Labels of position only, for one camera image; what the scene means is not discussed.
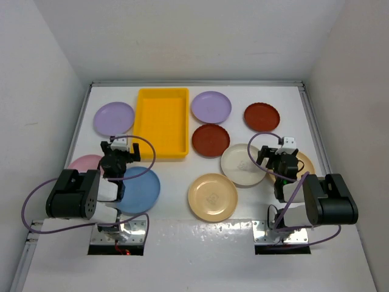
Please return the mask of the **pink plate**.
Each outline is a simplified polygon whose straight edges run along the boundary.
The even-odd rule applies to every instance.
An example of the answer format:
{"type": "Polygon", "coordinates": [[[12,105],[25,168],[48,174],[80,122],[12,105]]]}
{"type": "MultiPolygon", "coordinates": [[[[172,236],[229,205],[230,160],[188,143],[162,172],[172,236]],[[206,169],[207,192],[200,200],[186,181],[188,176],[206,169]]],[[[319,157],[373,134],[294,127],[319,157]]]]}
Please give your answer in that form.
{"type": "Polygon", "coordinates": [[[102,157],[99,155],[84,155],[71,162],[67,169],[77,170],[79,173],[86,173],[88,170],[99,169],[100,175],[103,176],[103,169],[101,167],[98,168],[98,163],[101,158],[102,157]]]}

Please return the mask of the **purple plate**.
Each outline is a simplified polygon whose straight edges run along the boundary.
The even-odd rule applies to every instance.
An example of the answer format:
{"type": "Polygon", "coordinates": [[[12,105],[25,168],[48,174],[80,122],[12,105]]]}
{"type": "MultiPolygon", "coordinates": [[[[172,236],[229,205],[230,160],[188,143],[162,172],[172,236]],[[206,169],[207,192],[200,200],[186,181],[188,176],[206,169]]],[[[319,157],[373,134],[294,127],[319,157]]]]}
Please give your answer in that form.
{"type": "Polygon", "coordinates": [[[102,136],[115,136],[126,133],[133,126],[134,118],[132,106],[124,102],[111,102],[96,112],[93,126],[102,136]]]}
{"type": "Polygon", "coordinates": [[[217,91],[198,94],[191,103],[191,112],[201,122],[219,124],[224,122],[232,111],[229,98],[217,91]]]}

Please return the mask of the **white plate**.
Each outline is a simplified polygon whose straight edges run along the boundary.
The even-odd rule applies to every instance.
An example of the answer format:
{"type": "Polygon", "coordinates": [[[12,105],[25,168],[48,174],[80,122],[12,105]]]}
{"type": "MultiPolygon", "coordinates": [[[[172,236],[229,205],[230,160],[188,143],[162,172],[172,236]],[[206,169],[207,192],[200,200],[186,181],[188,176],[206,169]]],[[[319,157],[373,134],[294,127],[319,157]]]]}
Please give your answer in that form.
{"type": "Polygon", "coordinates": [[[244,187],[258,184],[267,174],[252,162],[247,144],[235,144],[226,149],[221,156],[221,169],[228,179],[244,187]]]}

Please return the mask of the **blue plate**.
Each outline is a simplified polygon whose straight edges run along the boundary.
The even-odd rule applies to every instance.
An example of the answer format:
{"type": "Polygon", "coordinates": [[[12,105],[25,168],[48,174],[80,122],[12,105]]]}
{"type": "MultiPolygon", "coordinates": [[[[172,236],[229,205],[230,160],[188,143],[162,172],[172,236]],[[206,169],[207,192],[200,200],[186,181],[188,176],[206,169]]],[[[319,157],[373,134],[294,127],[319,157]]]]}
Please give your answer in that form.
{"type": "Polygon", "coordinates": [[[122,200],[115,204],[116,208],[128,214],[139,214],[151,209],[160,194],[160,181],[152,171],[144,175],[123,181],[125,192],[122,200]]]}

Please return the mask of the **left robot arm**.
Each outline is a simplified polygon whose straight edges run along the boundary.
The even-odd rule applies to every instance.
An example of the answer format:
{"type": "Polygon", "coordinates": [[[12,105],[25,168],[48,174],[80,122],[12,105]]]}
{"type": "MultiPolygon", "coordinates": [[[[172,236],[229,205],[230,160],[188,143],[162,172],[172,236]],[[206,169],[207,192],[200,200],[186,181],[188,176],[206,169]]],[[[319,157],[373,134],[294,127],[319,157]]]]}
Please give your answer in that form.
{"type": "Polygon", "coordinates": [[[133,143],[132,153],[116,142],[103,141],[101,148],[104,156],[95,169],[61,172],[46,201],[46,213],[50,218],[89,220],[86,226],[96,224],[100,232],[121,234],[121,212],[106,203],[123,199],[126,165],[141,160],[139,145],[133,143]]]}

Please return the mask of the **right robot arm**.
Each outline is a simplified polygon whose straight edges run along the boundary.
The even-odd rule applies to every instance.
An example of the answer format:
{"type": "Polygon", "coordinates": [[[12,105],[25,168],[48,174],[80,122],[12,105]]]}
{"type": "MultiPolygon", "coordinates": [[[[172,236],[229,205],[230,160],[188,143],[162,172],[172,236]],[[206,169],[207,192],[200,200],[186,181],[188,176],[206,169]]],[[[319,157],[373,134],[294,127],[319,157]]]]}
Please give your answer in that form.
{"type": "Polygon", "coordinates": [[[359,210],[342,175],[319,177],[298,159],[298,149],[270,148],[258,151],[256,164],[275,177],[275,198],[286,205],[267,219],[268,228],[291,233],[303,228],[327,225],[351,225],[359,219],[359,210]]]}

